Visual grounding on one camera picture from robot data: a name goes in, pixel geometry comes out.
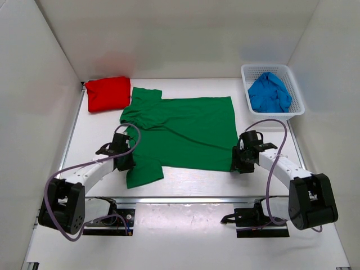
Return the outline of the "green t-shirt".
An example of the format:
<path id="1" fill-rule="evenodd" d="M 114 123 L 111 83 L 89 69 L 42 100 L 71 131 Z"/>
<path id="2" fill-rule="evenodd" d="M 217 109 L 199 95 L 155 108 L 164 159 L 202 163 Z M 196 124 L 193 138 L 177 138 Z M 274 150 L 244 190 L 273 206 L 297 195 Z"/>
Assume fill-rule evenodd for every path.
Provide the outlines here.
<path id="1" fill-rule="evenodd" d="M 134 87 L 121 116 L 135 166 L 126 176 L 128 188 L 164 178 L 163 167 L 229 172 L 237 143 L 232 99 L 198 97 L 163 99 L 162 91 Z"/>

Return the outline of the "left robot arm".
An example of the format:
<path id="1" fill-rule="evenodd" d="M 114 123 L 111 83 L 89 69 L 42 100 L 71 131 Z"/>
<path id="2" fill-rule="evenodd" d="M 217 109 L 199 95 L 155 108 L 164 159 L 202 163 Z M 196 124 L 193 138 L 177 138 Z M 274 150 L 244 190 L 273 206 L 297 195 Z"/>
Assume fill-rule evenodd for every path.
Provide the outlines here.
<path id="1" fill-rule="evenodd" d="M 132 154 L 112 158 L 103 162 L 100 159 L 112 157 L 129 151 L 130 136 L 115 133 L 111 142 L 96 151 L 95 163 L 83 166 L 65 179 L 53 178 L 48 186 L 48 202 L 60 227 L 74 235 L 82 225 L 97 218 L 109 226 L 118 221 L 118 210 L 113 199 L 103 196 L 86 199 L 86 194 L 106 175 L 115 170 L 130 170 L 135 166 Z"/>

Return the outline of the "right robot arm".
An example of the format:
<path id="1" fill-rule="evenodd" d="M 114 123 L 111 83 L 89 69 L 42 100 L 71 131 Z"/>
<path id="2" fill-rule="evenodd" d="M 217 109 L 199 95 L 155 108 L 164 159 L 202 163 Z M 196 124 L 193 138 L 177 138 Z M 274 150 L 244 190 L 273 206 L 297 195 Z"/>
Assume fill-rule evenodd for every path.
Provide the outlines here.
<path id="1" fill-rule="evenodd" d="M 288 189 L 287 197 L 271 196 L 256 199 L 252 208 L 236 209 L 221 219 L 234 223 L 241 230 L 259 230 L 265 226 L 284 226 L 291 222 L 298 230 L 322 227 L 338 220 L 338 210 L 327 175 L 314 174 L 298 167 L 273 143 L 265 143 L 263 134 L 244 132 L 232 149 L 231 171 L 252 173 L 258 165 L 268 170 L 267 183 L 276 177 Z"/>

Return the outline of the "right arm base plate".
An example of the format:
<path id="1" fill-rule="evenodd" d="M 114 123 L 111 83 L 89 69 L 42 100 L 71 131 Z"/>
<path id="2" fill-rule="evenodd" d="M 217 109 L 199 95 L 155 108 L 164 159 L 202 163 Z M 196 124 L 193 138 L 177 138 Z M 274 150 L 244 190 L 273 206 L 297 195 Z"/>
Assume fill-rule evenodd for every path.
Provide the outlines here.
<path id="1" fill-rule="evenodd" d="M 262 209 L 235 208 L 232 214 L 225 215 L 221 224 L 234 224 L 238 239 L 286 238 L 289 237 L 287 225 L 276 225 L 262 213 Z"/>

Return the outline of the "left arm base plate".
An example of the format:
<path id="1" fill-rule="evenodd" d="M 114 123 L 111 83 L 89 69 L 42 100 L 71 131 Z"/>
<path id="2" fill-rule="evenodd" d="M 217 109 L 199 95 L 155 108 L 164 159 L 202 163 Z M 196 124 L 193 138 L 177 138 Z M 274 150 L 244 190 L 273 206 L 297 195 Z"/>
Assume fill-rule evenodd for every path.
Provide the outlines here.
<path id="1" fill-rule="evenodd" d="M 109 214 L 121 216 L 110 217 L 105 220 L 96 221 L 85 226 L 83 235 L 85 236 L 133 236 L 134 221 L 136 217 L 136 207 L 134 204 L 118 204 L 113 206 Z"/>

